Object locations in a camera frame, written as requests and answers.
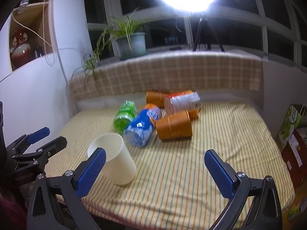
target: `red box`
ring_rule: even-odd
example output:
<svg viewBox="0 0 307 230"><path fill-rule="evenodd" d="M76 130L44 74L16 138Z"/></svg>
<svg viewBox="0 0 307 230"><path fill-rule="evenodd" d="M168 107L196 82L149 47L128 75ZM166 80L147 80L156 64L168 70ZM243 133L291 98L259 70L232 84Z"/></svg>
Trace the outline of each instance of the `red box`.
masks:
<svg viewBox="0 0 307 230"><path fill-rule="evenodd" d="M293 135L299 144L298 147L296 147L296 150L302 162L301 166L298 164L297 158L294 155L294 151L292 150L289 141L287 142L284 150L281 152L281 156L287 164L288 171L293 182L293 187L296 189L307 179L307 147L296 129L293 131Z"/></svg>

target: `green bottle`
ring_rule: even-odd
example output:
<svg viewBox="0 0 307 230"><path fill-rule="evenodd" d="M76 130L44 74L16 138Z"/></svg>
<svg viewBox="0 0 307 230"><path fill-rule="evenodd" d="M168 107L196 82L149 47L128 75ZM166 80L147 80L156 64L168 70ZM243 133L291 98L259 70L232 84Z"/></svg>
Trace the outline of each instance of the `green bottle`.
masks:
<svg viewBox="0 0 307 230"><path fill-rule="evenodd" d="M135 118L136 109L133 101L124 101L114 118L113 126L119 134L123 134L128 124Z"/></svg>

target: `striped bed sheet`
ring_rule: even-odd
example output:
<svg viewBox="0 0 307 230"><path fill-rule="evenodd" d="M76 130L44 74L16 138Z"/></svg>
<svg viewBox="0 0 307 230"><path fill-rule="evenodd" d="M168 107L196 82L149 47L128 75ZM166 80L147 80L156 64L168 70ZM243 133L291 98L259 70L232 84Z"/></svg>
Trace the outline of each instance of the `striped bed sheet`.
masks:
<svg viewBox="0 0 307 230"><path fill-rule="evenodd" d="M114 131L117 110L85 110L74 116L60 133L66 137L67 147L50 158L47 176L60 176L86 160L91 141ZM145 148L125 141L137 165L136 178L126 186L117 186L100 174L82 198L86 208L99 217L138 229L209 229L228 202L204 165L209 149L249 177L271 175L281 208L291 205L295 194L290 175L267 126L251 105L203 103L192 128L191 140L162 143L155 132ZM243 223L251 202L249 197L236 228Z"/></svg>

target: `cup rim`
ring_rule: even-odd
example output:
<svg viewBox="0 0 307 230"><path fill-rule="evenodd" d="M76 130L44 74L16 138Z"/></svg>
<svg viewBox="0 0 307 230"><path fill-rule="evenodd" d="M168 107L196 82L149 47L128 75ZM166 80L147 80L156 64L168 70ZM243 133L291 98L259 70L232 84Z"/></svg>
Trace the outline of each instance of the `cup rim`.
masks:
<svg viewBox="0 0 307 230"><path fill-rule="evenodd" d="M122 136L121 136L120 134L117 134L117 133L114 133L114 132L104 133L104 134L102 134L102 135L96 137L96 138L90 143L90 145L88 146L88 148L87 148L87 157L88 157L88 158L89 158L89 156L88 156L88 151L89 151L90 146L92 145L92 143L95 142L95 141L97 141L99 138L104 137L104 136L106 136L106 135L117 135L117 136L120 136L120 138L122 139L122 145L121 145L119 151L118 151L118 152L114 155L114 157L112 157L111 159L108 159L108 158L107 158L107 159L106 159L106 162L109 162L109 161L113 160L114 158L116 158L116 157L118 156L118 154L122 151L122 149L123 149L123 147L124 147L124 139L122 138Z"/></svg>

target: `cardboard box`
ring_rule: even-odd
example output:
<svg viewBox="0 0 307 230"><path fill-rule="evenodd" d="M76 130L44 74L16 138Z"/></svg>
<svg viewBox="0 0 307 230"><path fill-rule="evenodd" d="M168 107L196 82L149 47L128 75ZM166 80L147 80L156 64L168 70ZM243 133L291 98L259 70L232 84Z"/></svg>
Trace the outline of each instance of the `cardboard box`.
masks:
<svg viewBox="0 0 307 230"><path fill-rule="evenodd" d="M293 187L296 189L307 179L307 147L296 129L288 138L281 156L287 164Z"/></svg>
<svg viewBox="0 0 307 230"><path fill-rule="evenodd" d="M304 104L291 104L285 121L276 138L276 143L282 152L294 129L307 127L307 106Z"/></svg>

